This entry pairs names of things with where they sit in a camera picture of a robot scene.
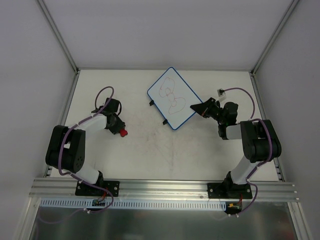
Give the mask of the red bone-shaped eraser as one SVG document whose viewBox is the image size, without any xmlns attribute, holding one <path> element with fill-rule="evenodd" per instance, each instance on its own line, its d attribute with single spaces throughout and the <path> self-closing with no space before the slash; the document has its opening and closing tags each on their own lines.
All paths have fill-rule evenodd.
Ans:
<svg viewBox="0 0 320 240">
<path fill-rule="evenodd" d="M 119 131 L 119 134 L 120 134 L 120 136 L 123 138 L 123 137 L 125 137 L 125 136 L 128 135 L 128 131 L 123 128 L 123 129 L 121 129 L 121 130 Z"/>
</svg>

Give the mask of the blue framed whiteboard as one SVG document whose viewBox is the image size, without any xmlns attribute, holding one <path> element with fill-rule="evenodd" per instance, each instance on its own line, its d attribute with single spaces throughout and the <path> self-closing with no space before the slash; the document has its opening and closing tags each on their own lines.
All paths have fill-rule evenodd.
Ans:
<svg viewBox="0 0 320 240">
<path fill-rule="evenodd" d="M 196 113 L 191 106 L 203 102 L 174 67 L 169 67 L 151 85 L 147 95 L 174 131 Z"/>
</svg>

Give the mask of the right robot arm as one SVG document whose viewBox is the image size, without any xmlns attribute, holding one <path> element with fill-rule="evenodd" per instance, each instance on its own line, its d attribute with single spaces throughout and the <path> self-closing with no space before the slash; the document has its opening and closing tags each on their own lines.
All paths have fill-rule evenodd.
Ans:
<svg viewBox="0 0 320 240">
<path fill-rule="evenodd" d="M 209 199 L 252 199 L 250 178 L 259 167 L 277 158 L 282 146 L 270 120 L 253 119 L 237 123 L 238 104 L 227 102 L 223 107 L 214 98 L 190 106 L 203 118 L 218 123 L 223 140 L 241 140 L 243 157 L 221 183 L 208 183 Z"/>
</svg>

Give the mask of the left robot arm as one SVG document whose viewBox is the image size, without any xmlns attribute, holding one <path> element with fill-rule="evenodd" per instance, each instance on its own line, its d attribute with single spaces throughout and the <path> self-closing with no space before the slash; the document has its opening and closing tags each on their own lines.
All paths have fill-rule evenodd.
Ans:
<svg viewBox="0 0 320 240">
<path fill-rule="evenodd" d="M 57 169 L 62 176 L 70 175 L 86 182 L 93 195 L 101 194 L 105 188 L 103 174 L 85 163 L 86 140 L 101 130 L 127 136 L 126 124 L 120 119 L 121 112 L 121 102 L 107 98 L 105 105 L 96 107 L 89 117 L 74 126 L 56 125 L 47 148 L 46 164 Z"/>
</svg>

